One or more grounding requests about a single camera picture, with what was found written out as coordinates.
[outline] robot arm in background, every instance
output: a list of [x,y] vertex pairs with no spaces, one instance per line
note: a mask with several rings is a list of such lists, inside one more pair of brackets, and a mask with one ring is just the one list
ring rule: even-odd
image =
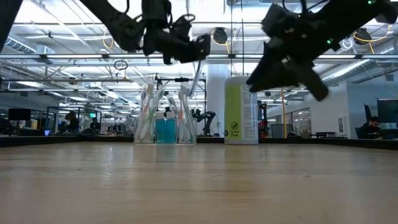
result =
[[205,136],[210,136],[210,125],[211,122],[213,121],[213,118],[216,116],[216,113],[214,111],[207,111],[204,114],[200,114],[200,110],[198,109],[192,109],[192,116],[193,118],[196,118],[198,122],[202,121],[203,119],[207,119],[205,122],[205,127],[203,128],[203,131],[205,133]]

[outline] window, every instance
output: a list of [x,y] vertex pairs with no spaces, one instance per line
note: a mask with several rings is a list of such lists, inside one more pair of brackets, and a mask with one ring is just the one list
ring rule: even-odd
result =
[[292,112],[292,124],[296,133],[303,138],[311,138],[311,109]]

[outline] blue liquid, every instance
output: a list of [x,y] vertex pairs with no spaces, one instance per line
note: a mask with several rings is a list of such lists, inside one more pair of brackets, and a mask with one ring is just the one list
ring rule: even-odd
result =
[[176,130],[175,119],[168,119],[165,125],[165,142],[166,143],[176,143]]
[[156,128],[156,142],[165,143],[166,140],[166,121],[165,119],[156,119],[155,121]]

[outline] green label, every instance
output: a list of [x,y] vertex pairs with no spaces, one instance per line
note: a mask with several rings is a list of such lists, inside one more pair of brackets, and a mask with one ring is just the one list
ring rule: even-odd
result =
[[225,86],[225,138],[242,139],[241,85]]

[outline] person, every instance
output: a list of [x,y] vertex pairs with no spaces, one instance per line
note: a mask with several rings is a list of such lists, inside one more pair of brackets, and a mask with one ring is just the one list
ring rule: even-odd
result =
[[65,118],[69,120],[69,131],[72,134],[79,134],[79,120],[77,120],[76,113],[71,111],[66,115]]
[[377,116],[372,117],[369,122],[366,122],[360,127],[358,130],[358,138],[360,139],[382,139],[375,133],[376,131],[380,130],[380,122]]
[[90,124],[90,128],[95,132],[98,133],[100,131],[100,124],[97,118],[93,118],[93,122]]

